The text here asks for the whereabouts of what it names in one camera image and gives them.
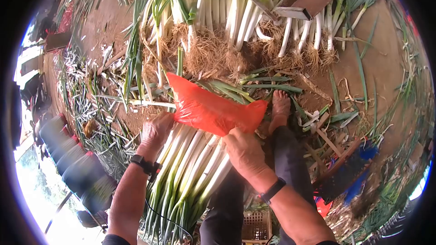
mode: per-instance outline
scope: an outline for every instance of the forearm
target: forearm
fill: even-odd
[[[270,168],[259,174],[246,177],[259,193],[265,193],[278,180]],[[295,190],[286,185],[270,200],[283,230],[297,244],[317,244],[321,241],[336,241],[324,219]]]
[[[140,146],[136,154],[147,160],[149,151],[150,148]],[[111,204],[108,233],[118,235],[132,245],[136,244],[139,220],[144,212],[147,179],[142,167],[130,164],[119,181]]]

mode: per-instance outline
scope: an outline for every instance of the dark pants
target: dark pants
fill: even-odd
[[[293,132],[280,126],[273,132],[275,173],[291,185],[313,208],[313,188],[303,159],[304,151]],[[211,199],[212,209],[200,227],[202,245],[241,245],[244,220],[244,180],[232,168]],[[295,242],[280,228],[280,245]]]

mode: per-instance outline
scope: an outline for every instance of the plastic crate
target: plastic crate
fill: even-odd
[[[272,237],[271,211],[244,212],[242,238],[245,243],[266,243]]]

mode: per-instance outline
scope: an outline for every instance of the black sleeve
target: black sleeve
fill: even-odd
[[[330,241],[330,240],[326,240],[326,241],[319,242],[317,245],[339,245],[339,243],[334,242],[334,241]]]
[[[118,235],[107,234],[102,245],[130,245],[130,243]]]

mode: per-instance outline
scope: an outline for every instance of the black wristband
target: black wristband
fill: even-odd
[[[153,183],[156,179],[157,174],[161,171],[162,165],[158,162],[146,162],[144,157],[141,155],[133,155],[130,159],[131,163],[137,164],[144,170],[144,173],[148,175],[148,180],[150,183]]]
[[[273,186],[268,189],[267,192],[259,194],[259,198],[261,198],[265,204],[270,205],[270,199],[274,197],[274,195],[277,194],[277,192],[279,192],[280,189],[282,189],[285,185],[285,180],[279,177],[277,182],[275,182],[275,184],[273,184]]]

